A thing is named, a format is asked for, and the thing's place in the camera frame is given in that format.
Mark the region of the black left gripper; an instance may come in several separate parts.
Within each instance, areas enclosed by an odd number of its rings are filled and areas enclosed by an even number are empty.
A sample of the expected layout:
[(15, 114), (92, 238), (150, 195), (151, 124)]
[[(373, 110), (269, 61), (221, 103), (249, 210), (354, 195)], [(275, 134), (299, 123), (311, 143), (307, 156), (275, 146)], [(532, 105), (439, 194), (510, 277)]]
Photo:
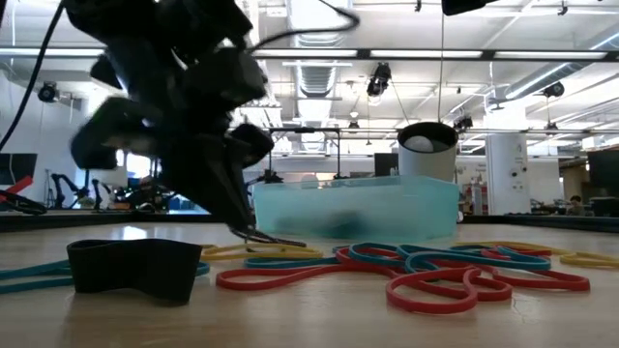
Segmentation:
[(162, 182), (237, 230), (254, 225), (243, 167), (274, 147), (260, 127), (232, 124), (231, 111), (193, 100), (185, 71), (134, 69), (129, 98), (107, 99), (72, 140), (81, 168), (113, 168), (125, 149), (162, 159)]

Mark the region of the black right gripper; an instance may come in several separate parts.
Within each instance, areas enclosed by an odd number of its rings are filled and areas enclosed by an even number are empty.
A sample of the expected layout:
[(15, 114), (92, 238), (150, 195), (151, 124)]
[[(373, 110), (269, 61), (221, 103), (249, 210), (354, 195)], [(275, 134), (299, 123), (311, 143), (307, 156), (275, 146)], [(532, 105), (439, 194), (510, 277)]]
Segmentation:
[(442, 0), (444, 15), (460, 15), (479, 10), (497, 0)]

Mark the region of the purple rubber band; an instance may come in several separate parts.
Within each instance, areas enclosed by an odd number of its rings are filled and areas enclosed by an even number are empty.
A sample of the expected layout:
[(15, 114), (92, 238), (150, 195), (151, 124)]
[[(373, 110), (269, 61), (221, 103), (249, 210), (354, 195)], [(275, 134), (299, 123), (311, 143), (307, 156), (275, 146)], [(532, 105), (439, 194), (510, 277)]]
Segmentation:
[(291, 240), (272, 237), (251, 226), (244, 228), (244, 229), (238, 229), (238, 228), (229, 226), (229, 230), (232, 234), (241, 238), (245, 242), (254, 242), (254, 243), (261, 243), (261, 244), (281, 244), (281, 245), (295, 246), (295, 247), (306, 247), (307, 246), (303, 242), (291, 241)]

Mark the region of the yellow rubber band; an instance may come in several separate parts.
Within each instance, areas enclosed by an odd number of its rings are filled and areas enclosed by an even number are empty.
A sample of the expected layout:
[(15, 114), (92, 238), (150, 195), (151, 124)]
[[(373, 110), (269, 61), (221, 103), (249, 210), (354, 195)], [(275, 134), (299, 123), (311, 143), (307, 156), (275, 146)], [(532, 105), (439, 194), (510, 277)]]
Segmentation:
[(552, 246), (508, 241), (457, 242), (455, 244), (456, 249), (472, 248), (473, 246), (509, 247), (518, 250), (548, 251), (551, 255), (557, 255), (559, 257), (559, 261), (565, 265), (619, 269), (619, 257), (584, 251), (574, 251)]
[(232, 246), (203, 245), (200, 260), (223, 261), (249, 258), (292, 258), (318, 259), (322, 258), (320, 250), (306, 246), (284, 244), (248, 243)]

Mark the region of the black wide rubber band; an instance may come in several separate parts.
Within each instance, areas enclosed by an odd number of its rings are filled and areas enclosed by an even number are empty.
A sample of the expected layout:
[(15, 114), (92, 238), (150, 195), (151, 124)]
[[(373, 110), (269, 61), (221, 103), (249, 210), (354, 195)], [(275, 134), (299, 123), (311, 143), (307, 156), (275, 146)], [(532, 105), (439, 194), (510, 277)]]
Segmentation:
[(78, 293), (120, 289), (185, 305), (198, 276), (210, 272), (200, 260), (202, 247), (165, 239), (81, 240), (67, 245)]

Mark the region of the red rubber band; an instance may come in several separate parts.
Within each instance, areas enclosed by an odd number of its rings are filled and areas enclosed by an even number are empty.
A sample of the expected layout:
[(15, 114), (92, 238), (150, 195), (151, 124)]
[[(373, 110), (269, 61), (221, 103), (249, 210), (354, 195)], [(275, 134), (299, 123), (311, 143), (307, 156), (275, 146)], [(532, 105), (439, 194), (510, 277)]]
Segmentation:
[(421, 283), (426, 286), (431, 280), (455, 279), (462, 280), (468, 269), (439, 269), (415, 274), (400, 274), (387, 266), (379, 266), (368, 262), (357, 261), (348, 256), (346, 249), (336, 252), (337, 264), (318, 265), (287, 269), (237, 269), (217, 274), (216, 284), (219, 287), (239, 290), (258, 291), (283, 287), (294, 282), (330, 273), (373, 273), (387, 276), (396, 286)]
[[(483, 248), (480, 253), (489, 258), (507, 261), (512, 261), (516, 256), (542, 257), (548, 261), (549, 256), (552, 254), (549, 249), (513, 248), (510, 246)], [(494, 280), (508, 283), (514, 287), (575, 292), (587, 292), (590, 290), (589, 279), (579, 275), (569, 275), (555, 271), (533, 270), (532, 273), (541, 276), (541, 278), (515, 277), (501, 275), (497, 269), (493, 269), (490, 273)]]
[[(477, 268), (441, 269), (416, 274), (401, 275), (386, 285), (386, 299), (390, 305), (409, 312), (424, 314), (456, 314), (474, 308), (478, 302), (500, 302), (510, 299), (513, 286), (509, 283), (481, 276)], [(429, 280), (459, 282), (461, 289), (448, 288), (428, 283)], [(449, 299), (451, 303), (429, 303), (417, 301), (400, 294), (401, 286), (434, 294)]]

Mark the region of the green translucent plastic bin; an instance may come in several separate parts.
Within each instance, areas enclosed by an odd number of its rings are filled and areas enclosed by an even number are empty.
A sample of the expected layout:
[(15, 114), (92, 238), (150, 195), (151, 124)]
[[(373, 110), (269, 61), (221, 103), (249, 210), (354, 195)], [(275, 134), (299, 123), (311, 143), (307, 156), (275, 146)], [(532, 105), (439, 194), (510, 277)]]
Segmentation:
[(256, 185), (252, 198), (257, 228), (273, 235), (409, 244), (457, 229), (457, 185), (423, 176)]

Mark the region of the person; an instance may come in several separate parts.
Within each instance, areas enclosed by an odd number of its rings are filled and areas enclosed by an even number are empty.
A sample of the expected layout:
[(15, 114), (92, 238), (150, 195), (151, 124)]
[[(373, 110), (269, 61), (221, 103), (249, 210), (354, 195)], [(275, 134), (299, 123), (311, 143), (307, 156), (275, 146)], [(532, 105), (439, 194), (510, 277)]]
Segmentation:
[(573, 195), (570, 198), (570, 207), (566, 211), (567, 216), (586, 217), (587, 210), (582, 204), (582, 198), (579, 195)]
[(156, 181), (147, 176), (139, 179), (136, 186), (132, 186), (128, 201), (134, 210), (154, 213), (162, 202), (161, 190)]

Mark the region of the white ball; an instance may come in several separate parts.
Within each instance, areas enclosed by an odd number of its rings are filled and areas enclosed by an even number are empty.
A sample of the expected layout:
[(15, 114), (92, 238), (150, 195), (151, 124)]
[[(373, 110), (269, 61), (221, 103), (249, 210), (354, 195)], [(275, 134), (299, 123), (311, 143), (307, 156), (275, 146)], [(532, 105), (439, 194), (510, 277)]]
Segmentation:
[(432, 153), (434, 151), (432, 141), (421, 135), (415, 135), (407, 138), (404, 141), (403, 146), (410, 151), (420, 153)]

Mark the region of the black monitor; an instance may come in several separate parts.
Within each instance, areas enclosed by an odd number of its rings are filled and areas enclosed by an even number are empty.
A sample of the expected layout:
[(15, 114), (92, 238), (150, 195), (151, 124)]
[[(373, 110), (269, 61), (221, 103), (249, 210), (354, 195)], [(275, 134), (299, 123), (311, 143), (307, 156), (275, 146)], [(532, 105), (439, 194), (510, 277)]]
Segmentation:
[(0, 154), (0, 186), (12, 186), (26, 176), (34, 177), (37, 154)]
[(374, 156), (374, 176), (397, 176), (398, 175), (398, 154), (396, 153), (375, 153)]
[(619, 218), (619, 150), (602, 150), (587, 154), (590, 184), (600, 190), (590, 198), (597, 217)]

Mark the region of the white cup with black inside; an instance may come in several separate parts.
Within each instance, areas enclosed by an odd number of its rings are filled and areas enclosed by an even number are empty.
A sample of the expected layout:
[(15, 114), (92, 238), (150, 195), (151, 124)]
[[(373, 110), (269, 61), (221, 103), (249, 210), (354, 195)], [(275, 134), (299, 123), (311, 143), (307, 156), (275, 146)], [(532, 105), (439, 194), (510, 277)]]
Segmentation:
[[(410, 151), (404, 141), (421, 135), (432, 141), (432, 153)], [(403, 176), (426, 176), (452, 182), (455, 176), (458, 133), (437, 122), (420, 122), (406, 126), (398, 133), (398, 170)]]

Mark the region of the white column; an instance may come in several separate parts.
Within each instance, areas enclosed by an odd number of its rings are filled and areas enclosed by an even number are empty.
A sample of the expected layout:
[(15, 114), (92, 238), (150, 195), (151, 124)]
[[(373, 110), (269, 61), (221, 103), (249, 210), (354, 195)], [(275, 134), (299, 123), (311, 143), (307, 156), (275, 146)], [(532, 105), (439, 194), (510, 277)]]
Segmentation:
[(528, 167), (523, 133), (495, 133), (486, 138), (488, 211), (491, 215), (531, 211)]

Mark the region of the silver ventilation duct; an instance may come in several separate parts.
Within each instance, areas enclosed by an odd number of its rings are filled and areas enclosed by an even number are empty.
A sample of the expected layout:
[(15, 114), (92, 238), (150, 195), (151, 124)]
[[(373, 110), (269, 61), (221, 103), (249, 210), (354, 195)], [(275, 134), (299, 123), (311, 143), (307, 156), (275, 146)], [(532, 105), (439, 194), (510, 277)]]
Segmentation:
[[(336, 28), (347, 19), (322, 4), (319, 0), (286, 0), (288, 28), (292, 30)], [(292, 39), (299, 48), (335, 48), (344, 39), (341, 33), (301, 34)], [(295, 70), (295, 117), (306, 127), (324, 127), (330, 118), (335, 96), (338, 68), (333, 61), (300, 61)]]

